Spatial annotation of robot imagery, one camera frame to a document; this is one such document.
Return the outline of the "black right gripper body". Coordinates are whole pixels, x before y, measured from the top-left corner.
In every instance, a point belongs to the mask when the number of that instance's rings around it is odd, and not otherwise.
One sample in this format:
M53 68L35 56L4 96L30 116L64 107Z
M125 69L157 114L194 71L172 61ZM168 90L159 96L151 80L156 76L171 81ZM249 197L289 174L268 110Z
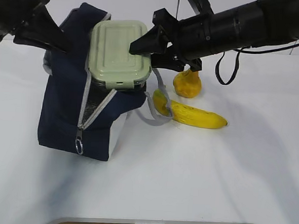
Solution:
M177 55L191 71L202 69L199 49L210 40L211 11L202 11L184 20L175 19L165 8L154 12L153 24L165 32L168 39L164 54Z

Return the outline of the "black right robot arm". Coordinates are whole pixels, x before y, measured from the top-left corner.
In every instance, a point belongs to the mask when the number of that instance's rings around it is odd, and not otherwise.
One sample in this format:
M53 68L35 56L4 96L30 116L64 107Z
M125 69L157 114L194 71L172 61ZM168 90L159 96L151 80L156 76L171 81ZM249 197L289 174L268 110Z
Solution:
M299 0L255 0L219 13L208 0L188 2L195 16L183 20L155 11L153 28L131 43L130 54L149 54L155 68L200 71L203 57L299 40Z

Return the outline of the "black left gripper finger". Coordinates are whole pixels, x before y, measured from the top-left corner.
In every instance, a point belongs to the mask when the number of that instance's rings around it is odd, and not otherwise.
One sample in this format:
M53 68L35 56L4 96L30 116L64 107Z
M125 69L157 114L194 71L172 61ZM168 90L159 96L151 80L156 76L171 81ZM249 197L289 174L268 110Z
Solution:
M67 53L70 40L54 22L45 6L38 7L30 20L29 40L31 45L42 49Z
M14 26L13 35L15 44L67 52L68 38L56 24L18 24Z

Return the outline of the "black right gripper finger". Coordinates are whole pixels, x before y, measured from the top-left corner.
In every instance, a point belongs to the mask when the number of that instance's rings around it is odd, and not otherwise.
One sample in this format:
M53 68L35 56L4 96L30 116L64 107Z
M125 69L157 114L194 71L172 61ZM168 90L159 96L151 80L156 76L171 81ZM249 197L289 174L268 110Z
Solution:
M164 54L168 42L163 29L159 26L154 26L150 31L130 44L129 53L132 55Z
M183 71L185 62L181 61L177 55L173 54L151 54L152 68L163 68L169 70Z

